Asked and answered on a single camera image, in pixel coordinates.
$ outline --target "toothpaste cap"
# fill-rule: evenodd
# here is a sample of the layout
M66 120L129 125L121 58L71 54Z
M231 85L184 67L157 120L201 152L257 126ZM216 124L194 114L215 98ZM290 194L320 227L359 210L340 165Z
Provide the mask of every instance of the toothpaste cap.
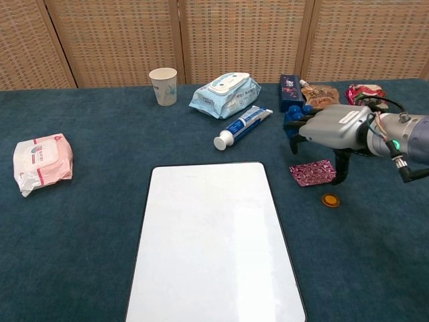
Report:
M222 131L218 137L214 138L213 143L216 149L223 151L227 148L227 146L233 145L234 137L231 132Z

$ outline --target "robot finger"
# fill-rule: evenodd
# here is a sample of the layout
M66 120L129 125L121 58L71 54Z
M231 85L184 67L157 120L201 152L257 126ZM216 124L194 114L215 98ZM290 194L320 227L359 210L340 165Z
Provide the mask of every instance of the robot finger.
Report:
M314 115L305 115L300 118L300 121L308 121L309 119L312 119Z
M289 130L289 129L299 129L300 127L304 126L307 124L307 121L291 121L291 122L287 122L284 126L283 129L285 131Z
M335 153L335 178L330 182L335 186L346 180L349 173L349 160L351 151L349 150L334 150Z
M311 115L316 115L317 113L319 113L320 111L323 111L323 109L312 109L309 112L306 113L306 115L311 116Z
M300 136L298 133L294 134L289 140L289 146L293 154L298 153L298 143L305 142L307 139L304 136Z

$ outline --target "green indicator light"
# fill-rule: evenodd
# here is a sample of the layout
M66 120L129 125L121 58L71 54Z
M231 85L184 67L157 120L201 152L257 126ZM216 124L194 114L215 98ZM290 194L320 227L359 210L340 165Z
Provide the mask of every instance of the green indicator light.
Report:
M400 143L399 143L397 140L392 140L392 142L393 142L393 144L395 144L395 148L396 148L397 150L399 150L399 149L400 149L400 147L401 147Z

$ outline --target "small round object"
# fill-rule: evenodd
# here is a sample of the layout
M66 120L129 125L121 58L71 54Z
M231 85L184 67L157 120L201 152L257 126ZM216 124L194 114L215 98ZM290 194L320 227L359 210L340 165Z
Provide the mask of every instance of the small round object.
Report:
M322 202L330 208L337 208L340 205L340 199L333 193L326 193L322 196Z
M299 106L297 106L297 105L291 105L289 107L289 113L291 115L294 114L294 113L298 113L298 112L301 112L301 108Z
M214 138L213 143L216 149L220 151L223 151L227 148L227 143L224 140L222 140L219 136L217 138Z
M301 112L297 112L292 115L292 119L294 119L294 121L299 121L303 117L304 117L304 114L302 114Z
M302 108L302 111L304 112L304 114L309 114L309 112L311 112L311 110L313 109L313 106L311 106L310 104L306 104L306 106L304 106Z

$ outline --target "wet wipes package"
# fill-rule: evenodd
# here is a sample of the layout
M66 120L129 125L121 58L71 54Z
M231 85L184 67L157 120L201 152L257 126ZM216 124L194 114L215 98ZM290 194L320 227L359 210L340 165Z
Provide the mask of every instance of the wet wipes package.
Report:
M23 196L72 178L73 153L61 133L20 142L13 153L13 176Z
M252 104L261 87L246 72L230 72L197 89L189 106L226 119Z

